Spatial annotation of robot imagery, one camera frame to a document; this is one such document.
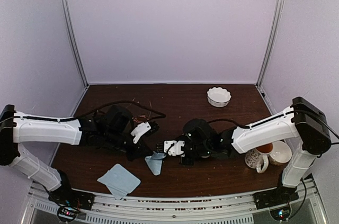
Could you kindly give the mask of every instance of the white mug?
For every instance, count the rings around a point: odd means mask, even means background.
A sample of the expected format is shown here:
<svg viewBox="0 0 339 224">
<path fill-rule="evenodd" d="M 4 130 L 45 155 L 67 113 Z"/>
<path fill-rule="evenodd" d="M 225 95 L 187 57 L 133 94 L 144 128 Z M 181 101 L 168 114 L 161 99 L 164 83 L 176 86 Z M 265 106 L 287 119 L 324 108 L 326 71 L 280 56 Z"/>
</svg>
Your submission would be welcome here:
<svg viewBox="0 0 339 224">
<path fill-rule="evenodd" d="M 269 156 L 270 163 L 275 166 L 281 166 L 289 162 L 292 158 L 291 148 L 282 141 L 273 143 L 273 151 Z"/>
<path fill-rule="evenodd" d="M 273 145 L 267 144 L 248 151 L 245 155 L 246 165 L 250 168 L 256 169 L 259 174 L 264 173 L 269 166 L 268 156 L 270 155 L 272 150 Z"/>
</svg>

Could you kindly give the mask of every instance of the white wall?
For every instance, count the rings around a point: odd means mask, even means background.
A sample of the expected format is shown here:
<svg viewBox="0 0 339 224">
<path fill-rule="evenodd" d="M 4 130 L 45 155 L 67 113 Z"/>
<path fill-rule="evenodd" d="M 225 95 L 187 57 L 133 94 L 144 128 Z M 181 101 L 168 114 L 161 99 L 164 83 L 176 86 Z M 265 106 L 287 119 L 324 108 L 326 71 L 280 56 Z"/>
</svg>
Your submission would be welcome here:
<svg viewBox="0 0 339 224">
<path fill-rule="evenodd" d="M 68 0 L 89 83 L 254 83 L 276 0 Z"/>
<path fill-rule="evenodd" d="M 0 110 L 69 116 L 83 91 L 60 0 L 0 0 Z M 30 144 L 48 162 L 56 144 Z M 16 224 L 30 180 L 0 166 L 0 223 Z"/>
<path fill-rule="evenodd" d="M 286 0 L 263 87 L 277 111 L 302 96 L 339 131 L 339 0 Z M 317 160 L 316 183 L 332 224 L 339 219 L 339 146 Z"/>
</svg>

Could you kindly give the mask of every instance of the white bracket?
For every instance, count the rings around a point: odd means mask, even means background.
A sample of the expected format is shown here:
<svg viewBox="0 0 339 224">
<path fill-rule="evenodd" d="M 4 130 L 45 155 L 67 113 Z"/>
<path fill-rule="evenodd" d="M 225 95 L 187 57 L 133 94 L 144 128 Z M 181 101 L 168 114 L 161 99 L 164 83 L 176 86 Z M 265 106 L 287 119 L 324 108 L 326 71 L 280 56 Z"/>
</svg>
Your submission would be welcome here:
<svg viewBox="0 0 339 224">
<path fill-rule="evenodd" d="M 131 135 L 134 136 L 133 143 L 136 144 L 139 139 L 150 129 L 151 127 L 148 122 L 143 122 L 136 126 L 131 132 Z"/>
<path fill-rule="evenodd" d="M 167 153 L 170 156 L 185 156 L 184 151 L 181 150 L 181 147 L 185 146 L 184 141 L 175 141 L 175 140 L 170 140 L 170 141 L 165 141 L 164 142 L 164 152 Z"/>
</svg>

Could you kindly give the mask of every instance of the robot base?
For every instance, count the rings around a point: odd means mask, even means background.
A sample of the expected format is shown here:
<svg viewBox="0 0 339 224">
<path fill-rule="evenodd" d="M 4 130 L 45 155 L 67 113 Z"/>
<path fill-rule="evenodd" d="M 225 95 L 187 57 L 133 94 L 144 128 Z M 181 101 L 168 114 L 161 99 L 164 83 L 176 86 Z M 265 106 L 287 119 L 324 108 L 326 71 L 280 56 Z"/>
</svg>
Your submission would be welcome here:
<svg viewBox="0 0 339 224">
<path fill-rule="evenodd" d="M 72 193 L 75 198 L 79 199 L 78 201 L 73 201 L 73 202 L 66 202 L 66 200 L 58 199 L 58 198 L 53 198 L 51 195 L 49 195 L 48 200 L 55 202 L 57 204 L 61 205 L 70 205 L 71 207 L 77 209 L 78 207 L 80 209 L 84 210 L 91 210 L 92 205 L 94 203 L 94 194 L 88 193 L 88 192 L 83 192 L 83 191 L 74 191 L 72 190 Z"/>
<path fill-rule="evenodd" d="M 299 199 L 299 195 L 297 192 L 290 194 L 287 199 L 277 194 L 276 189 L 254 193 L 253 197 L 255 206 L 258 210 L 263 208 L 276 207 L 277 205 L 286 204 Z"/>
</svg>

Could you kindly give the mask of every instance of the metal grate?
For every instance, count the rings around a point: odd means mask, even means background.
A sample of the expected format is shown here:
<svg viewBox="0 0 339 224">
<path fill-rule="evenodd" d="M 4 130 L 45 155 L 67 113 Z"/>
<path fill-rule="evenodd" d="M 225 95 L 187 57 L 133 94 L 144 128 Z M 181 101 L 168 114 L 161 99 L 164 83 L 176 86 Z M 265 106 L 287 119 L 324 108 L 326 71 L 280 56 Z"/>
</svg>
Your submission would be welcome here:
<svg viewBox="0 0 339 224">
<path fill-rule="evenodd" d="M 162 223 L 173 223 L 168 221 L 160 221 Z M 113 218 L 107 217 L 96 217 L 87 215 L 86 223 L 92 224 L 149 224 L 153 222 L 139 222 L 139 221 L 121 221 L 114 220 Z M 233 217 L 221 219 L 218 221 L 205 221 L 205 222 L 190 222 L 190 221 L 178 221 L 177 223 L 185 223 L 185 224 L 254 224 L 253 216 L 251 214 L 241 216 L 241 217 Z"/>
<path fill-rule="evenodd" d="M 51 203 L 37 200 L 35 203 L 35 208 L 48 212 L 51 214 L 56 214 L 58 207 Z M 78 221 L 88 223 L 88 224 L 155 224 L 155 223 L 178 223 L 178 224 L 254 224 L 252 214 L 243 215 L 240 217 L 229 217 L 222 218 L 218 220 L 207 220 L 207 221 L 137 221 L 137 220 L 128 220 L 128 219 L 119 219 L 114 217 L 102 216 L 92 212 L 86 213 L 86 218 L 84 220 L 77 219 Z"/>
</svg>

